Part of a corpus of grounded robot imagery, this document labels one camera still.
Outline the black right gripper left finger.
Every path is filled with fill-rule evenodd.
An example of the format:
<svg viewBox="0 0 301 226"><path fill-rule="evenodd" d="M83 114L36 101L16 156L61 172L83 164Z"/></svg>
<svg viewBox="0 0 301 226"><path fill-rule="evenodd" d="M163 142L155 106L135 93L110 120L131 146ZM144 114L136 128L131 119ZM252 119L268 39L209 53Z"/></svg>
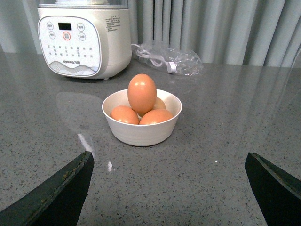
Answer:
<svg viewBox="0 0 301 226"><path fill-rule="evenodd" d="M88 195L94 158L85 151L0 212L2 226L75 226Z"/></svg>

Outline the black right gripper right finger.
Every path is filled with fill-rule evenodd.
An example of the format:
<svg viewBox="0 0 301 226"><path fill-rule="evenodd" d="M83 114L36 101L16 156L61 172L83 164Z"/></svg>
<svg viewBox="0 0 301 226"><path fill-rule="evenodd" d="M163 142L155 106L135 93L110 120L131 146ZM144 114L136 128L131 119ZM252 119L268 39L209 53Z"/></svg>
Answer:
<svg viewBox="0 0 301 226"><path fill-rule="evenodd" d="M246 174L269 226L301 224L301 181L257 153L248 153Z"/></svg>

